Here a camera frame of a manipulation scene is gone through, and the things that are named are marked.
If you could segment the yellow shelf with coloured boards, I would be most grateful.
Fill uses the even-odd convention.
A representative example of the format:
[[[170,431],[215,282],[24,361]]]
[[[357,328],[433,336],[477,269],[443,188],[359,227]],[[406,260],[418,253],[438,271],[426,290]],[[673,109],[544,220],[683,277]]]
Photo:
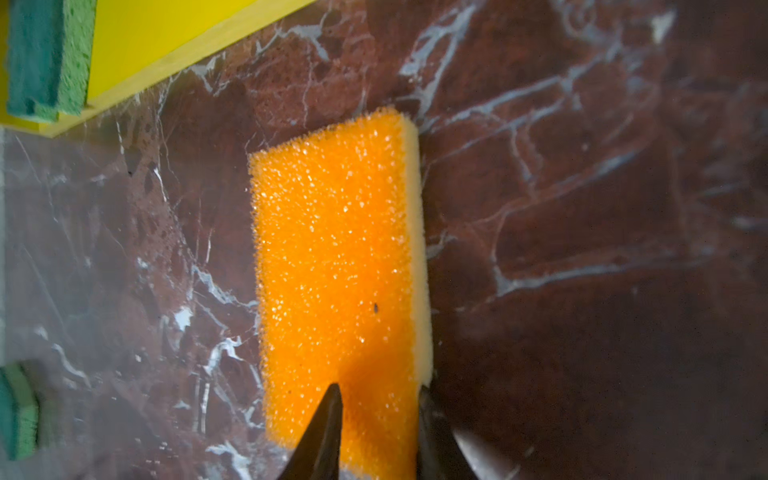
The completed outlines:
[[[99,1],[86,107],[45,124],[1,108],[1,126],[55,137],[305,7],[290,1]]]

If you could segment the green sponge under left arm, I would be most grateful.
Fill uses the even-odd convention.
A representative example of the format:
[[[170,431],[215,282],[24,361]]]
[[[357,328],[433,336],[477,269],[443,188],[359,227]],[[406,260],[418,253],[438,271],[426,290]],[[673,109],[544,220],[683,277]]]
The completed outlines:
[[[40,406],[19,363],[1,367],[1,446],[11,461],[33,455],[38,446]]]

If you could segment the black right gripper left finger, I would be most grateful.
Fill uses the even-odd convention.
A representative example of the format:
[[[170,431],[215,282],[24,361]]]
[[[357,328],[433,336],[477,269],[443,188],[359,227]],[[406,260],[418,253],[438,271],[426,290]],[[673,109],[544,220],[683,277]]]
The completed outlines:
[[[338,480],[343,402],[337,383],[328,386],[278,480]]]

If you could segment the green sponge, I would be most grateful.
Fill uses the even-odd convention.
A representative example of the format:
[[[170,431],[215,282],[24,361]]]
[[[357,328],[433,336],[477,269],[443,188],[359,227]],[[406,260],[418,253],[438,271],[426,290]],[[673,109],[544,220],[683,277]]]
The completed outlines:
[[[97,3],[12,1],[6,67],[10,115],[54,123],[87,106]]]

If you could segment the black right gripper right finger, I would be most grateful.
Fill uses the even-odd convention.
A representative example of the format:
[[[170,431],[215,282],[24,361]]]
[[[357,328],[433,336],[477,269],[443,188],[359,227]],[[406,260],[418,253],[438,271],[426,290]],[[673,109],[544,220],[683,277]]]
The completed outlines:
[[[421,480],[477,480],[462,453],[448,419],[421,386],[418,398],[417,478]]]

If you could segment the orange sponge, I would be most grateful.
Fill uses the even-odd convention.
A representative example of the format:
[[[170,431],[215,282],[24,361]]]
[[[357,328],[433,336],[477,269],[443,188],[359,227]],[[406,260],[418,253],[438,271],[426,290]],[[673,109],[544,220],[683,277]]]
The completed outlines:
[[[295,447],[327,387],[340,463],[416,475],[433,346],[418,130],[382,108],[249,160],[269,439]]]

